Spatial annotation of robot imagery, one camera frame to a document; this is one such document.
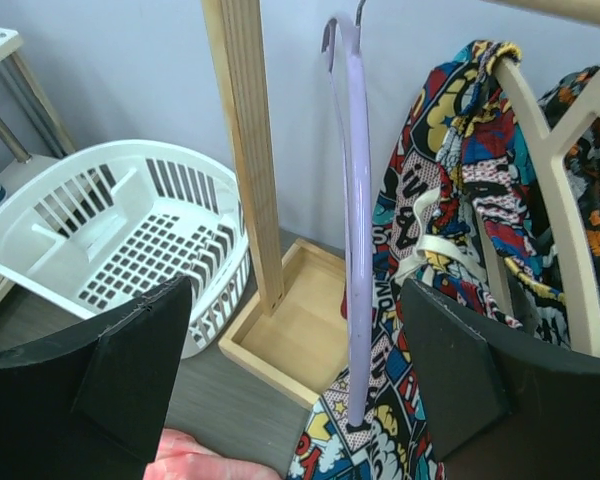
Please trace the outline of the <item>lilac plastic hanger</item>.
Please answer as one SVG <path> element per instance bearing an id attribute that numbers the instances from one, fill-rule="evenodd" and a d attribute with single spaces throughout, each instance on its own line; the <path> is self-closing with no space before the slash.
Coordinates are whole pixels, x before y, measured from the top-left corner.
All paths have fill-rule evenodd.
<path id="1" fill-rule="evenodd" d="M 325 58 L 338 124 L 344 175 L 346 316 L 348 322 L 348 424 L 363 424 L 371 371 L 373 247 L 371 149 L 366 81 L 361 53 L 365 3 L 353 18 L 333 15 L 325 25 L 321 53 Z M 344 113 L 334 79 L 336 39 L 345 53 L 348 112 Z"/>

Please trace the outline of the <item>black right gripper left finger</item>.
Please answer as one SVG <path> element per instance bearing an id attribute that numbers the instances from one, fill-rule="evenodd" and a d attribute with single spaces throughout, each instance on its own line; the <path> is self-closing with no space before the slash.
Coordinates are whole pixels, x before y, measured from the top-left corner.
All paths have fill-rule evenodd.
<path id="1" fill-rule="evenodd" d="M 0 479 L 140 479 L 153 462 L 192 309 L 175 277 L 0 351 Z"/>

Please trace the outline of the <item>pink patterned shorts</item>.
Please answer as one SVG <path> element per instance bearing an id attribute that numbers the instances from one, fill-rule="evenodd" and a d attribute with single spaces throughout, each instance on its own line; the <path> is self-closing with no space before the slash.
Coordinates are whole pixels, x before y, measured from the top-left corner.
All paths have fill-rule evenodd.
<path id="1" fill-rule="evenodd" d="M 155 460 L 145 469 L 144 480 L 280 480 L 270 467 L 225 458 L 199 444 L 184 432 L 165 428 Z"/>

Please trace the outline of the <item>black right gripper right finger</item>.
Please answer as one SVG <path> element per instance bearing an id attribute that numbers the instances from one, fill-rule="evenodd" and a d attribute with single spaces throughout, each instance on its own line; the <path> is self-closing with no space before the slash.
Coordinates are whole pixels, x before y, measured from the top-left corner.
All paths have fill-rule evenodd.
<path id="1" fill-rule="evenodd" d="M 401 291 L 436 458 L 451 479 L 600 479 L 600 359 Z"/>

